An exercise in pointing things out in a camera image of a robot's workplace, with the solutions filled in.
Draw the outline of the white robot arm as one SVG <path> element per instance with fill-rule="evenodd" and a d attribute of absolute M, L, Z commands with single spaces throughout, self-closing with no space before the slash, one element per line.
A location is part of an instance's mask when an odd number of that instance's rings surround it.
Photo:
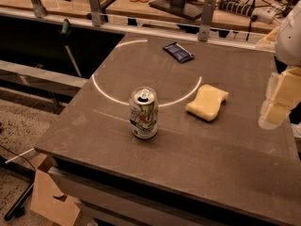
<path fill-rule="evenodd" d="M 274 130 L 301 102 L 301 1 L 281 22 L 276 36 L 276 59 L 287 65 L 268 80 L 258 124 Z"/>

